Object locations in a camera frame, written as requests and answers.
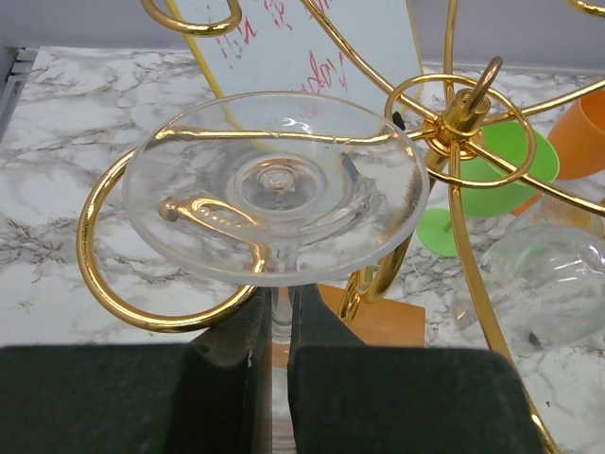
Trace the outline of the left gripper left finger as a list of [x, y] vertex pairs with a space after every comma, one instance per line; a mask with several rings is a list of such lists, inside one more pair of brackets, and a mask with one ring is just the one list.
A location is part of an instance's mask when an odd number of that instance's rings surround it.
[[5, 453], [268, 453], [269, 295], [186, 343], [9, 346]]

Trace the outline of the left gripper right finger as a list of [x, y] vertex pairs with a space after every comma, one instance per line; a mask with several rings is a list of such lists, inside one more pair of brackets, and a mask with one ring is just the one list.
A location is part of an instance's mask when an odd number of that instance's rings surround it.
[[522, 382], [501, 355], [369, 346], [314, 285], [290, 291], [288, 400], [301, 453], [540, 453]]

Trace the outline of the clear smooth wine glass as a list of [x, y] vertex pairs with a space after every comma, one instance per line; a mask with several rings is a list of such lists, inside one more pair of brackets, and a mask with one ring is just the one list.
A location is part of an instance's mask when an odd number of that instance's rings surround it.
[[429, 196], [423, 157], [391, 121], [323, 95], [224, 97], [152, 133], [126, 166], [130, 223], [195, 274], [268, 288], [271, 449], [296, 449], [286, 363], [304, 289], [392, 253]]

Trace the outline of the clear glass hanging on rack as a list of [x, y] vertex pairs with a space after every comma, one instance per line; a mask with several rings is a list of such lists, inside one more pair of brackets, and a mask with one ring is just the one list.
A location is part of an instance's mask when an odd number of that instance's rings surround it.
[[603, 330], [602, 217], [542, 198], [478, 265], [513, 354], [577, 345]]

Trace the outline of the green plastic wine glass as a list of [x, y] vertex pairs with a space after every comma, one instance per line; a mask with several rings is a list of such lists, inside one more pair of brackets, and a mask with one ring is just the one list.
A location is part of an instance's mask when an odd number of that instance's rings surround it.
[[[519, 166], [526, 158], [527, 138], [517, 122], [493, 124], [483, 129], [485, 146], [496, 155]], [[536, 156], [529, 174], [547, 183], [553, 182], [560, 170], [560, 160], [545, 137], [536, 135]], [[492, 181], [504, 176], [503, 171], [481, 158], [461, 163], [461, 177], [471, 181]], [[461, 190], [464, 214], [472, 218], [492, 218], [509, 212], [517, 215], [537, 199], [537, 190], [519, 181], [491, 189]], [[424, 212], [416, 229], [417, 237], [432, 253], [444, 257], [458, 255], [450, 212], [432, 208]]]

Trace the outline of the orange plastic wine glass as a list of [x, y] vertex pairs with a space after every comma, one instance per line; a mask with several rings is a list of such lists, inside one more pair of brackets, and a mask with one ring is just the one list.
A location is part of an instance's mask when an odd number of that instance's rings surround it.
[[530, 174], [549, 182], [588, 177], [604, 169], [604, 92], [576, 101], [548, 135], [536, 135]]

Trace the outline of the white board yellow frame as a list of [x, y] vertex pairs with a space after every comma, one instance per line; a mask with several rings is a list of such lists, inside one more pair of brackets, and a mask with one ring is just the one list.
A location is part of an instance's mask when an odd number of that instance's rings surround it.
[[[392, 85], [419, 76], [422, 59], [406, 0], [319, 1], [347, 42]], [[382, 113], [386, 94], [348, 61], [300, 1], [242, 0], [231, 32], [186, 41], [216, 96], [299, 91]]]

